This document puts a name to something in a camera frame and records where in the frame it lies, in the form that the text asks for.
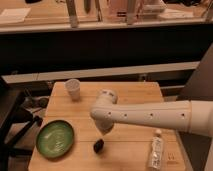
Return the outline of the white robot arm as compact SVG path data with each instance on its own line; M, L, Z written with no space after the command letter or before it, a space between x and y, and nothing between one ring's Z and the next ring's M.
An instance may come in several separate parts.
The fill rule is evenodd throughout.
M173 129L213 137L213 101L184 100L144 104L117 104L112 90L101 90L90 116L102 134L115 123Z

